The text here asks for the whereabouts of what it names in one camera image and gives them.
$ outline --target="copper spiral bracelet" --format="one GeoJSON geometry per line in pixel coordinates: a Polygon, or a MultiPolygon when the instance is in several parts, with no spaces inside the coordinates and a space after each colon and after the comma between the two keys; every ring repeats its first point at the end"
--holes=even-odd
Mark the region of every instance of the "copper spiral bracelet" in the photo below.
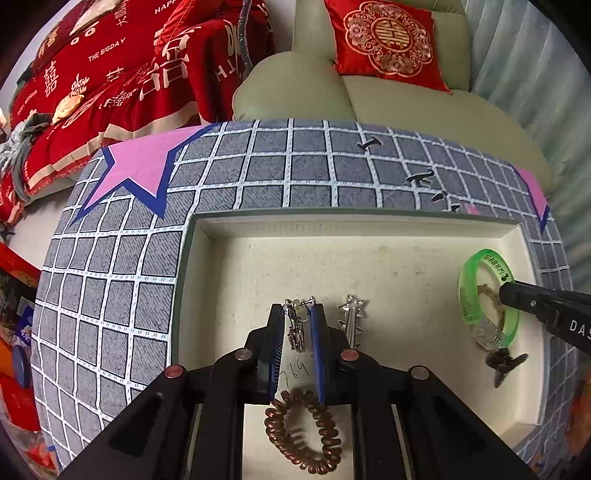
{"type": "Polygon", "coordinates": [[[336,469],[340,462],[342,448],[337,447],[341,440],[337,438],[339,431],[335,429],[335,421],[332,414],[326,409],[326,406],[318,401],[318,398],[308,391],[304,395],[302,390],[295,388],[290,394],[287,390],[281,392],[281,398],[285,403],[279,400],[273,400],[271,404],[275,408],[265,410],[265,432],[269,441],[285,455],[294,465],[299,465],[302,470],[308,469],[308,473],[318,473],[324,475],[336,469]],[[304,404],[316,420],[316,426],[322,442],[322,458],[316,459],[309,447],[303,443],[296,444],[294,439],[285,429],[285,415],[287,411],[296,405],[304,404]]]}

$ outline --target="white tray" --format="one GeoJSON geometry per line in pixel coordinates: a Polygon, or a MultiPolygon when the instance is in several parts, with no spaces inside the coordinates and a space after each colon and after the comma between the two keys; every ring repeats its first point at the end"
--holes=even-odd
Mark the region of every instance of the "white tray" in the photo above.
{"type": "MultiPolygon", "coordinates": [[[[176,298],[176,344],[178,360],[187,369],[210,365],[243,346],[250,330],[266,324],[273,303],[314,295],[329,325],[336,326],[342,318],[337,306],[351,293],[369,300],[361,351],[389,367],[429,367],[510,446],[538,424],[544,389],[541,324],[522,313],[510,350],[529,358],[495,389],[486,353],[464,329],[457,295],[462,265],[482,248],[499,252],[517,280],[535,283],[519,225],[458,216],[206,215],[197,218],[193,239],[186,244],[184,288],[176,298]]],[[[300,373],[298,380],[289,375],[290,388],[312,386],[313,377],[297,369],[287,341],[283,353],[282,369],[289,373],[293,360],[300,373]]],[[[303,355],[313,374],[311,348],[303,355]]],[[[279,473],[304,478],[308,473],[268,441],[265,408],[246,406],[244,478],[276,478],[279,473]]],[[[349,407],[331,411],[345,450],[334,476],[352,478],[349,407]]],[[[307,442],[319,450],[313,420],[307,413],[300,419],[307,442]]]]}

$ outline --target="red pillow with gold pattern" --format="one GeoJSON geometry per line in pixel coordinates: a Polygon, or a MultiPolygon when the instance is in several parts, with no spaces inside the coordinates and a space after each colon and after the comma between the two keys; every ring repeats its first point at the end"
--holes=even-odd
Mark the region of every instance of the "red pillow with gold pattern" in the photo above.
{"type": "Polygon", "coordinates": [[[429,10],[389,1],[324,0],[335,30],[335,68],[451,93],[441,78],[429,10]]]}

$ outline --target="gray tiled mat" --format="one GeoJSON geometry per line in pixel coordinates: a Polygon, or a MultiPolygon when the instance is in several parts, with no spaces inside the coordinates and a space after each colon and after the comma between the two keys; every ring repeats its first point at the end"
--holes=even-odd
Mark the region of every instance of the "gray tiled mat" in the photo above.
{"type": "MultiPolygon", "coordinates": [[[[45,402],[58,414],[57,381],[63,422],[71,428],[66,429],[66,461],[79,449],[72,435],[87,445],[175,361],[173,294],[192,212],[328,206],[448,211],[456,204],[465,213],[470,204],[483,216],[524,222],[543,285],[571,286],[554,219],[549,218],[540,234],[529,193],[513,168],[429,135],[333,121],[217,125],[175,152],[163,219],[138,199],[125,198],[130,194],[122,187],[72,223],[105,171],[101,153],[95,158],[100,161],[92,161],[80,176],[51,239],[37,292],[41,309],[34,315],[35,396],[48,432],[53,427],[45,402]],[[378,141],[367,150],[358,145],[373,137],[378,141]],[[429,184],[406,179],[431,169],[437,175],[429,184]],[[442,190],[447,198],[434,202],[442,190]],[[44,381],[49,382],[47,399],[44,381]]],[[[534,436],[544,432],[544,441],[540,436],[525,439],[518,449],[523,458],[535,450],[534,442],[547,444],[546,437],[564,435],[577,358],[564,342],[552,342],[549,351],[554,358],[549,382],[553,396],[547,421],[534,431],[534,436]]],[[[56,426],[55,438],[59,431],[56,426]]]]}

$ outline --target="green plastic bracelet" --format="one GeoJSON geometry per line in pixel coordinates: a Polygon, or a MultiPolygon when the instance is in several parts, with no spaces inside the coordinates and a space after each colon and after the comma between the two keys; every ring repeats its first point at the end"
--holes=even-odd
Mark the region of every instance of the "green plastic bracelet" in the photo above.
{"type": "Polygon", "coordinates": [[[493,272],[500,285],[514,280],[505,260],[494,250],[485,248],[472,255],[460,273],[459,294],[464,324],[474,340],[486,350],[506,348],[517,333],[519,310],[505,307],[505,324],[502,331],[485,316],[480,308],[477,290],[477,273],[480,262],[493,272]]]}

